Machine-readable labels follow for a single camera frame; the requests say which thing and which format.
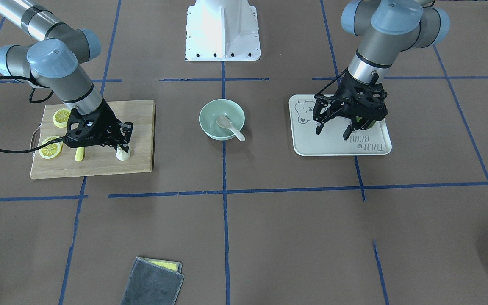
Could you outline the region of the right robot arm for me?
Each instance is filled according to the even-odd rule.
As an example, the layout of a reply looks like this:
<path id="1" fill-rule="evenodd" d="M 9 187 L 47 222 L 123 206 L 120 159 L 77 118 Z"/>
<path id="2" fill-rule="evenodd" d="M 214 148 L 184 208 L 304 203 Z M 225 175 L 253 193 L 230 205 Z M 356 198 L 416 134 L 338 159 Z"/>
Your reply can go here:
<path id="1" fill-rule="evenodd" d="M 132 123 L 122 123 L 81 67 L 101 51 L 97 35 L 73 29 L 33 0 L 0 0 L 0 14 L 36 42 L 0 48 L 2 79 L 50 89 L 70 110 L 64 137 L 71 148 L 109 146 L 129 153 Z"/>

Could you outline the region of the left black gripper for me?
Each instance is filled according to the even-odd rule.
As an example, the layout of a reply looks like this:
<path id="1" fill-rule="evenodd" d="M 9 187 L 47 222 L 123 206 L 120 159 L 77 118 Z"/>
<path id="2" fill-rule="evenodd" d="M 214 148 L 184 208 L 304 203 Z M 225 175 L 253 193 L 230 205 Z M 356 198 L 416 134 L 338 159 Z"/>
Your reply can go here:
<path id="1" fill-rule="evenodd" d="M 377 72 L 372 72 L 371 81 L 362 83 L 347 70 L 342 71 L 323 89 L 333 85 L 339 78 L 341 83 L 333 96 L 324 95 L 322 90 L 314 95 L 316 102 L 313 108 L 313 120 L 317 125 L 316 135 L 319 135 L 329 120 L 338 116 L 351 119 L 351 123 L 343 133 L 343 139 L 347 141 L 353 131 L 360 129 L 357 116 L 376 121 L 383 120 L 387 116 L 388 109 L 385 104 L 387 92 L 378 81 Z"/>

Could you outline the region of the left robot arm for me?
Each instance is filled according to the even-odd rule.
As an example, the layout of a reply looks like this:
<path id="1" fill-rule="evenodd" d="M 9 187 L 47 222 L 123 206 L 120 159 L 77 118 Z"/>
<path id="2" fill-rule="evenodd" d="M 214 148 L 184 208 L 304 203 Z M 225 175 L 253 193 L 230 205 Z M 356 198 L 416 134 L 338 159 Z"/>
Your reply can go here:
<path id="1" fill-rule="evenodd" d="M 388 114 L 387 92 L 382 81 L 401 52 L 434 46 L 450 29 L 450 17 L 432 0 L 353 0 L 341 14 L 341 27 L 362 41 L 351 63 L 336 79 L 334 95 L 319 91 L 313 120 L 320 134 L 327 122 L 350 119 L 343 133 L 347 140 L 357 130 L 366 130 Z"/>

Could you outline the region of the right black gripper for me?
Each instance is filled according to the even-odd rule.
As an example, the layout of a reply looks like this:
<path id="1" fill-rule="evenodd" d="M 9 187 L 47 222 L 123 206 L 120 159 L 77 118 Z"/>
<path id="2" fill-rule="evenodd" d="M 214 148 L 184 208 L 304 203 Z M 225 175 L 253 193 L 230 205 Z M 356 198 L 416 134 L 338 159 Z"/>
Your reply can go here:
<path id="1" fill-rule="evenodd" d="M 134 124 L 122 123 L 103 99 L 99 107 L 89 113 L 80 114 L 76 107 L 70 110 L 64 144 L 71 148 L 109 146 L 129 153 L 129 141 Z"/>

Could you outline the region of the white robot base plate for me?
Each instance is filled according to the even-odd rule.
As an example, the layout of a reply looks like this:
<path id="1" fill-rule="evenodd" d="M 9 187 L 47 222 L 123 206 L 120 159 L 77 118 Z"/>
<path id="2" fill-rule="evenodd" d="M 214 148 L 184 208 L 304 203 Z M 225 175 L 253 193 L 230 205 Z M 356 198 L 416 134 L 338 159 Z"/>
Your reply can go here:
<path id="1" fill-rule="evenodd" d="M 185 60 L 257 61 L 258 14 L 247 0 L 196 0 L 187 8 Z"/>

